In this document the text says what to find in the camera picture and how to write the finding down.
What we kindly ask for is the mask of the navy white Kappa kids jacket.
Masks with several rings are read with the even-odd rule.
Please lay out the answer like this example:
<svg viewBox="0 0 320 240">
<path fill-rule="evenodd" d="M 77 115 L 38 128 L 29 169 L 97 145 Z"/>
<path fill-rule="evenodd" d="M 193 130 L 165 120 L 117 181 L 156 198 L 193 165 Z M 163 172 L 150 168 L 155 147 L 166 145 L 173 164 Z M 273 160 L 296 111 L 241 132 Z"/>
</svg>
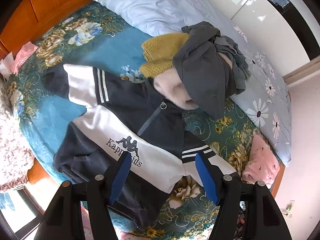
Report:
<svg viewBox="0 0 320 240">
<path fill-rule="evenodd" d="M 83 115 L 68 124 L 54 168 L 83 183 L 129 152 L 131 170 L 112 209 L 140 229 L 156 220 L 181 178 L 200 182 L 195 166 L 198 153 L 224 174 L 236 173 L 185 129 L 182 110 L 149 80 L 133 83 L 95 67 L 58 64 L 44 72 L 42 84 L 47 91 L 86 107 Z"/>
</svg>

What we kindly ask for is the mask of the pink garment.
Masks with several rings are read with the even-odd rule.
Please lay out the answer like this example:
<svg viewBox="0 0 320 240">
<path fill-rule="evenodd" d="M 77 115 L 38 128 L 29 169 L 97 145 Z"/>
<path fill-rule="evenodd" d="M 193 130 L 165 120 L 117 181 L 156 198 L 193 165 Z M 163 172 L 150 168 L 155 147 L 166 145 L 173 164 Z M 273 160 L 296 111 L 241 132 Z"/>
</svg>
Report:
<svg viewBox="0 0 320 240">
<path fill-rule="evenodd" d="M 255 134 L 249 154 L 249 161 L 242 172 L 242 179 L 254 184 L 263 181 L 270 189 L 280 170 L 279 162 L 261 136 Z"/>
</svg>

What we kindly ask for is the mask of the pink white knitted cloth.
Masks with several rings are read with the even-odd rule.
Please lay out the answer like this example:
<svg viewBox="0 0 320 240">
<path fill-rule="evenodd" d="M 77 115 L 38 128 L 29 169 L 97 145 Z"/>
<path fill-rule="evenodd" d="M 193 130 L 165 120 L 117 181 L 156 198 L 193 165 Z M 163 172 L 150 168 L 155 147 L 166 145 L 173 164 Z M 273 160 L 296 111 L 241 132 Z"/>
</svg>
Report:
<svg viewBox="0 0 320 240">
<path fill-rule="evenodd" d="M 13 117 L 7 88 L 1 81 L 1 193 L 24 186 L 33 164 L 34 155 Z"/>
</svg>

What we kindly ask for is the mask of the dark grey garment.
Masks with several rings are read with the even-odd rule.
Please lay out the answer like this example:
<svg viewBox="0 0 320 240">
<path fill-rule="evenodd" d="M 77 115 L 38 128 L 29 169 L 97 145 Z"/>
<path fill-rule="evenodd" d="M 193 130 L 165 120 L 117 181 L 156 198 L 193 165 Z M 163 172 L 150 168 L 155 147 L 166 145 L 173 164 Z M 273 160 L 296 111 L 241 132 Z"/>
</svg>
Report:
<svg viewBox="0 0 320 240">
<path fill-rule="evenodd" d="M 172 64 L 191 99 L 214 119 L 221 119 L 225 99 L 236 93 L 230 65 L 217 52 L 215 38 L 219 29 L 208 22 L 185 26 L 189 35 L 173 57 Z"/>
</svg>

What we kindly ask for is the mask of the grey-green crumpled garment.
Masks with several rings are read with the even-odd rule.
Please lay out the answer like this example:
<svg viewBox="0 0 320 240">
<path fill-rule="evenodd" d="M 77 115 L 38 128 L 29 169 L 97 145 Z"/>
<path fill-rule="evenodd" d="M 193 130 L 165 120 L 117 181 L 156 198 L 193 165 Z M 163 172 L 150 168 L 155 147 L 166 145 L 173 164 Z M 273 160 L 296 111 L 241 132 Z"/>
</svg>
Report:
<svg viewBox="0 0 320 240">
<path fill-rule="evenodd" d="M 236 94 L 243 93 L 246 89 L 246 80 L 251 74 L 246 58 L 239 50 L 238 44 L 228 36 L 217 36 L 214 44 L 217 53 L 227 62 L 233 72 Z"/>
</svg>

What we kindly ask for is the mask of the cream fleece garment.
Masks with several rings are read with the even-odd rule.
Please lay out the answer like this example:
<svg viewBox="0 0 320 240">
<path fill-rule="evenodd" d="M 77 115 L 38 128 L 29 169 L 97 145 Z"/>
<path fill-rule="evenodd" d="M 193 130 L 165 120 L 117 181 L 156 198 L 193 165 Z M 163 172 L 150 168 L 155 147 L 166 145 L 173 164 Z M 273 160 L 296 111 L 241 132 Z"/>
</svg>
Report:
<svg viewBox="0 0 320 240">
<path fill-rule="evenodd" d="M 157 92 L 183 110 L 190 111 L 199 107 L 188 94 L 174 67 L 155 76 L 153 86 Z"/>
</svg>

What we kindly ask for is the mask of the mustard yellow knit sweater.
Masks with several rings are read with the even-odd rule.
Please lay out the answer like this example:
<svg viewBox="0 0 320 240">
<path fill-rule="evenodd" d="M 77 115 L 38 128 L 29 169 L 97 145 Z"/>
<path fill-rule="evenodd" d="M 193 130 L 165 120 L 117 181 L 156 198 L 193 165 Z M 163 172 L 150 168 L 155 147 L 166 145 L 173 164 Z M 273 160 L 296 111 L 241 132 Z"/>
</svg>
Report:
<svg viewBox="0 0 320 240">
<path fill-rule="evenodd" d="M 146 62 L 139 68 L 146 77 L 156 77 L 172 68 L 172 59 L 188 40 L 185 33 L 165 34 L 150 38 L 142 43 L 143 56 Z"/>
</svg>

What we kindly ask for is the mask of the teal floral bed blanket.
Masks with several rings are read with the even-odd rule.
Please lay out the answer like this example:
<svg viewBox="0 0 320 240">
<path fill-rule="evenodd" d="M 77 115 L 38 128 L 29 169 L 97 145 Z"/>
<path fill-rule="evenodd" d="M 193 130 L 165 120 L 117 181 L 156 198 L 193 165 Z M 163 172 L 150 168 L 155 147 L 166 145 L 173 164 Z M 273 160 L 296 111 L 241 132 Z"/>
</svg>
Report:
<svg viewBox="0 0 320 240">
<path fill-rule="evenodd" d="M 120 16 L 98 3 L 91 3 L 58 23 L 37 41 L 37 51 L 7 83 L 14 115 L 41 166 L 61 183 L 65 176 L 53 168 L 53 157 L 65 136 L 67 125 L 84 113 L 83 106 L 47 92 L 43 72 L 57 63 L 96 66 L 124 80 L 141 82 L 144 62 L 141 45 L 149 36 L 130 26 Z M 187 130 L 214 146 L 238 172 L 248 161 L 253 135 L 258 129 L 232 100 L 225 103 L 225 116 L 215 121 L 202 111 L 183 113 Z M 165 203 L 156 221 L 138 230 L 128 219 L 112 214 L 115 226 L 130 235 L 150 239 L 207 239 L 218 207 L 200 186 L 187 192 L 187 180 L 175 187 L 184 198 L 176 209 Z"/>
</svg>

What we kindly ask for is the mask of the light blue daisy quilt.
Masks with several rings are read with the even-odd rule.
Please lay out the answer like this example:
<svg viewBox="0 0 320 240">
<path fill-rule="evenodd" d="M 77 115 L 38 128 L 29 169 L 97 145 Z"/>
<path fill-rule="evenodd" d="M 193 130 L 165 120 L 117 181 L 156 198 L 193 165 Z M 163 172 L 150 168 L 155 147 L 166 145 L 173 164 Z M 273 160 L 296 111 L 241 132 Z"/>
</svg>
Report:
<svg viewBox="0 0 320 240">
<path fill-rule="evenodd" d="M 246 90 L 232 100 L 260 129 L 284 165 L 292 153 L 291 102 L 287 85 L 265 54 L 208 0 L 93 0 L 150 35 L 179 32 L 202 21 L 232 38 L 244 54 L 251 77 Z"/>
</svg>

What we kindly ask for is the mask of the white wardrobe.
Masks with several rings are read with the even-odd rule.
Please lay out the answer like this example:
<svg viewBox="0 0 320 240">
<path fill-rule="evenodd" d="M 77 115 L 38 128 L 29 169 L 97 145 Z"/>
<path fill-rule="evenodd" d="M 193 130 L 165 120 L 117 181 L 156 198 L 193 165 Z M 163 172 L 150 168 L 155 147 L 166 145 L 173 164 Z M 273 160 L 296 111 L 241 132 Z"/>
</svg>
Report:
<svg viewBox="0 0 320 240">
<path fill-rule="evenodd" d="M 208 0 L 282 76 L 319 57 L 319 20 L 303 0 Z"/>
</svg>

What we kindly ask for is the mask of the orange wooden bed frame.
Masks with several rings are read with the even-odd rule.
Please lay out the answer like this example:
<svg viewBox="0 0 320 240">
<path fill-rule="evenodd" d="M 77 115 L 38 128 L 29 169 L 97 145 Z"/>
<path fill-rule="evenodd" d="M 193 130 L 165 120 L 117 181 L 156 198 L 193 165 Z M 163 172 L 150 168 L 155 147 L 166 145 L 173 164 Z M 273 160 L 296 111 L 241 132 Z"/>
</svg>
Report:
<svg viewBox="0 0 320 240">
<path fill-rule="evenodd" d="M 1 0 L 1 59 L 16 55 L 90 0 Z"/>
</svg>

